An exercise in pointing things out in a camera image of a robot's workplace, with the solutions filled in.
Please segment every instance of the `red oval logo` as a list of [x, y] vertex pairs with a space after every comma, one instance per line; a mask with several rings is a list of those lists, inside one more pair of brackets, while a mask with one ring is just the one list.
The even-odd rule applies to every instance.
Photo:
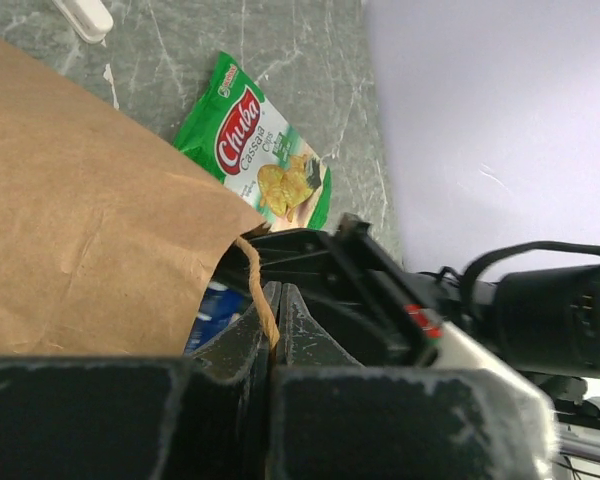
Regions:
[[260, 102], [249, 87], [233, 104], [216, 136], [216, 160], [228, 175], [240, 173], [240, 156], [260, 120]]

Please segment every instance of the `cassava chip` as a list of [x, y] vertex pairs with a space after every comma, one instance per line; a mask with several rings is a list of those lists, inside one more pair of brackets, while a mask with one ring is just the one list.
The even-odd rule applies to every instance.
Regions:
[[[226, 53], [174, 145], [258, 210], [272, 231], [324, 225], [329, 169]], [[283, 186], [285, 171], [296, 173]]]

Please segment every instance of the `white wall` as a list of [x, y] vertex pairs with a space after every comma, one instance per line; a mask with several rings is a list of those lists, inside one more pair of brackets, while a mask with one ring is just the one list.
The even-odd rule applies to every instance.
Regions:
[[[406, 265], [600, 243], [600, 0], [374, 0], [368, 20]], [[530, 254], [519, 269], [593, 262]]]

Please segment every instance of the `twisted paper handle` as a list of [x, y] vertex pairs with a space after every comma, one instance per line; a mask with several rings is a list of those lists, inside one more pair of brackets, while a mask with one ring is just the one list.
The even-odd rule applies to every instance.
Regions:
[[260, 317], [262, 330], [269, 339], [271, 350], [274, 350], [280, 340], [280, 331], [260, 284], [260, 254], [242, 237], [238, 237], [235, 243], [249, 259], [249, 291]]

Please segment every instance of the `gray marble surface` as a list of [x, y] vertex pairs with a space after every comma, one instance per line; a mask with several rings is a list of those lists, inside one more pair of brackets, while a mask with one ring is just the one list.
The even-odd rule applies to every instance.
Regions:
[[104, 3], [115, 26], [102, 44], [84, 43], [51, 0], [0, 0], [0, 37], [168, 141], [230, 53], [330, 165], [326, 228], [357, 213], [399, 258], [360, 0]]

